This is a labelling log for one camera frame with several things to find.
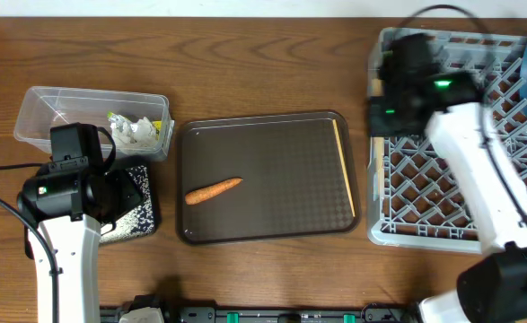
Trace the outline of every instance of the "plastic crate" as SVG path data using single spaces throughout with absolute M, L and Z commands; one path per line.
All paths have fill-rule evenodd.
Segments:
M 370 80 L 376 78 L 382 48 L 393 31 L 385 29 L 379 36 L 369 61 Z M 527 119 L 521 113 L 527 98 L 518 95 L 524 84 L 520 67 L 527 38 L 492 35 L 495 60 L 488 62 L 489 44 L 481 34 L 403 29 L 398 37 L 418 32 L 429 35 L 435 59 L 445 71 L 466 69 L 486 85 L 496 129 L 527 185 Z M 368 94 L 371 92 L 369 82 Z M 375 149 L 375 140 L 384 140 L 382 150 Z M 369 239 L 380 245 L 479 253 L 477 228 L 464 199 L 448 165 L 437 157 L 428 140 L 397 137 L 372 139 L 371 143 Z

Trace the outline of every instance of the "green led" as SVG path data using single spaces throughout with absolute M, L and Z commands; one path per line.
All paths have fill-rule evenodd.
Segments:
M 451 85 L 452 81 L 450 80 L 441 80 L 441 81 L 435 81 L 435 86 L 439 89 L 448 88 L 449 85 Z

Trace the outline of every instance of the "baking tray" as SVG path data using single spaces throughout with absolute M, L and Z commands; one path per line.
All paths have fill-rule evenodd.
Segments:
M 194 121 L 178 150 L 177 232 L 188 244 L 342 233 L 359 223 L 347 122 L 337 112 Z M 243 178 L 237 188 L 185 204 L 188 192 L 234 177 Z

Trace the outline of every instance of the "black cable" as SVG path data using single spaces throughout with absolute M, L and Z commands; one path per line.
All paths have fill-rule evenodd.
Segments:
M 482 34 L 482 37 L 487 41 L 487 48 L 488 48 L 487 62 L 490 62 L 489 66 L 491 66 L 492 63 L 494 62 L 495 56 L 493 53 L 493 41 L 492 41 L 490 31 L 488 30 L 487 26 L 484 23 L 482 23 L 479 17 L 455 5 L 450 5 L 450 4 L 431 5 L 431 6 L 428 6 L 426 8 L 423 8 L 417 11 L 416 13 L 411 14 L 408 18 L 403 20 L 399 24 L 399 26 L 397 26 L 397 29 L 395 29 L 395 31 L 393 32 L 391 39 L 395 40 L 395 37 L 399 34 L 400 30 L 403 29 L 405 26 L 407 26 L 410 22 L 415 20 L 415 18 L 417 18 L 421 13 L 426 13 L 428 11 L 435 10 L 435 9 L 454 10 L 454 11 L 464 14 L 465 16 L 467 16 L 467 18 L 469 18 L 469 20 L 475 25 L 475 27 L 477 27 L 477 30 L 479 30 L 479 32 Z M 505 176 L 503 175 L 503 172 L 500 170 L 498 164 L 496 163 L 495 156 L 492 153 L 491 146 L 490 146 L 491 139 L 488 137 L 487 129 L 485 127 L 485 119 L 487 118 L 485 110 L 486 110 L 485 108 L 479 109 L 479 126 L 480 126 L 480 133 L 483 139 L 483 146 L 487 150 L 488 158 L 490 159 L 490 162 L 493 165 L 493 168 L 495 169 L 496 175 L 498 176 L 501 183 L 503 184 L 506 194 L 511 198 L 511 201 L 514 204 L 514 208 L 516 208 L 516 212 L 521 216 L 521 219 L 524 225 L 526 225 L 527 227 L 527 214 L 521 208 L 521 205 L 519 204 L 516 196 L 514 196 L 512 189 L 508 186 L 508 183 L 505 180 Z
M 46 240 L 41 236 L 38 229 L 36 229 L 26 218 L 24 218 L 18 211 L 16 211 L 13 207 L 8 205 L 6 202 L 4 202 L 2 199 L 0 199 L 0 206 L 2 206 L 4 209 L 9 211 L 11 214 L 13 214 L 15 217 L 20 220 L 23 225 L 30 230 L 30 232 L 38 239 L 40 242 L 41 247 L 46 252 L 46 256 L 48 257 L 49 261 L 49 267 L 50 272 L 49 275 L 51 275 L 51 289 L 52 289 L 52 316 L 53 316 L 53 322 L 57 323 L 59 319 L 59 294 L 58 294 L 58 280 L 57 275 L 59 274 L 59 271 L 57 270 L 56 266 L 56 258 L 54 257 L 54 254 L 49 249 L 48 243 Z
M 16 170 L 16 169 L 28 168 L 28 167 L 41 167 L 41 165 L 43 164 L 39 162 L 29 162 L 29 163 L 17 164 L 17 165 L 0 166 L 0 170 Z

